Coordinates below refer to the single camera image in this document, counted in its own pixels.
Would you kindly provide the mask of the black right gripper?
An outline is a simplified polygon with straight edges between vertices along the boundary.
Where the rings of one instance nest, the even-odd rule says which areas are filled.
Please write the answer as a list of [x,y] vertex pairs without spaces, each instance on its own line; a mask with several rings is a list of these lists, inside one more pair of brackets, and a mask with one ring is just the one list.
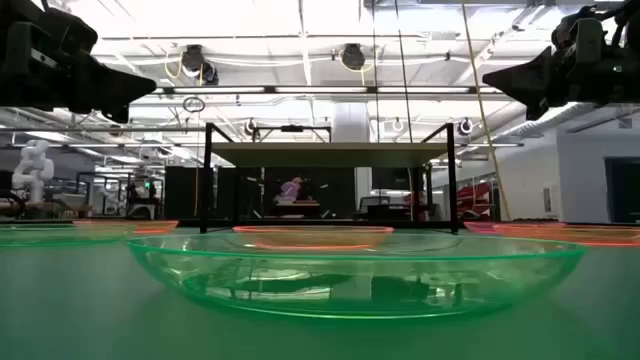
[[639,101],[639,9],[599,13],[583,7],[552,32],[553,45],[533,60],[490,72],[483,82],[526,105],[537,120],[569,102]]

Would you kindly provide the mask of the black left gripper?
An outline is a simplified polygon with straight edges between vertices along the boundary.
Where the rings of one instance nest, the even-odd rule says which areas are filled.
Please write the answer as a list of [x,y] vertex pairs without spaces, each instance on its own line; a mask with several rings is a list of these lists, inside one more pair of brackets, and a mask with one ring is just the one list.
[[128,121],[128,105],[156,89],[149,78],[111,69],[91,56],[98,34],[46,1],[1,0],[1,104],[44,111],[100,111]]

